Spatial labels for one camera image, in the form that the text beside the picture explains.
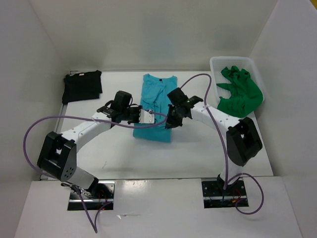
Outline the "light blue t-shirt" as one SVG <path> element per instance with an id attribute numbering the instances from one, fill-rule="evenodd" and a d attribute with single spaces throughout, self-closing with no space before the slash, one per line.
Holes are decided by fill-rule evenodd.
<path id="1" fill-rule="evenodd" d="M 150 74 L 143 76 L 140 104 L 144 110 L 152 110 L 156 113 L 168 114 L 171 104 L 168 93 L 177 88 L 177 77 L 155 77 Z M 156 142 L 171 142 L 171 129 L 166 129 L 165 124 L 146 129 L 134 129 L 133 137 Z"/>

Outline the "black t-shirt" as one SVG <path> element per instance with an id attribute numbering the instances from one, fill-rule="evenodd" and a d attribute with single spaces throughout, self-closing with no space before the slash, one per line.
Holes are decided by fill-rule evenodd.
<path id="1" fill-rule="evenodd" d="M 102 91 L 101 74 L 99 70 L 66 75 L 62 104 L 99 99 Z"/>

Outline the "green t-shirt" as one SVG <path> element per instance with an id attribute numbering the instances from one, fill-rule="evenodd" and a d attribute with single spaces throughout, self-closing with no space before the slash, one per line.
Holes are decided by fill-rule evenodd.
<path id="1" fill-rule="evenodd" d="M 234 65 L 231 68 L 225 67 L 221 75 L 229 83 L 218 83 L 217 86 L 229 91 L 231 95 L 229 98 L 220 97 L 218 110 L 233 117 L 244 118 L 262 104 L 264 96 L 248 71 Z"/>

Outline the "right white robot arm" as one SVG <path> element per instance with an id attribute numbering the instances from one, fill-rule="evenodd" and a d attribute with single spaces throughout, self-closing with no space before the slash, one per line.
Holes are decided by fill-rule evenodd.
<path id="1" fill-rule="evenodd" d="M 219 193 L 228 195 L 234 189 L 234 183 L 242 175 L 242 168 L 263 148 L 262 141 L 254 121 L 230 116 L 210 105 L 197 96 L 189 98 L 180 88 L 168 95 L 168 115 L 166 129 L 182 126 L 184 118 L 199 121 L 218 132 L 225 147 L 225 167 L 217 182 Z"/>

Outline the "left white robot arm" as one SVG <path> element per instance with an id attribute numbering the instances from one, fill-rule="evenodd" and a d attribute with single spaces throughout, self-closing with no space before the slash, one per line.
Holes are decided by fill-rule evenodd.
<path id="1" fill-rule="evenodd" d="M 143 107 L 130 103 L 131 100 L 131 94 L 118 91 L 113 100 L 97 109 L 88 120 L 60 134 L 50 132 L 45 137 L 38 167 L 61 182 L 80 188 L 87 198 L 95 197 L 99 192 L 99 179 L 77 166 L 77 153 L 92 139 L 114 127 L 114 123 L 139 123 Z"/>

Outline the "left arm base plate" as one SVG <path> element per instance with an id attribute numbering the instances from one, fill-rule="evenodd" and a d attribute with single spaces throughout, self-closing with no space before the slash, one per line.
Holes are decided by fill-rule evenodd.
<path id="1" fill-rule="evenodd" d="M 79 191 L 86 205 L 87 210 L 98 211 L 100 208 L 102 210 L 113 210 L 115 184 L 116 182 L 114 180 L 99 181 L 97 193 L 95 193 L 94 195 L 80 188 Z M 80 196 L 73 189 L 71 189 L 69 195 L 67 210 L 84 210 Z"/>

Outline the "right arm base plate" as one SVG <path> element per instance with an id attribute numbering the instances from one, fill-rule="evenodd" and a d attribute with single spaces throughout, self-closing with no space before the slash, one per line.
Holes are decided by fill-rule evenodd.
<path id="1" fill-rule="evenodd" d="M 248 207 L 247 193 L 242 179 L 223 190 L 221 181 L 217 178 L 201 181 L 204 208 Z"/>

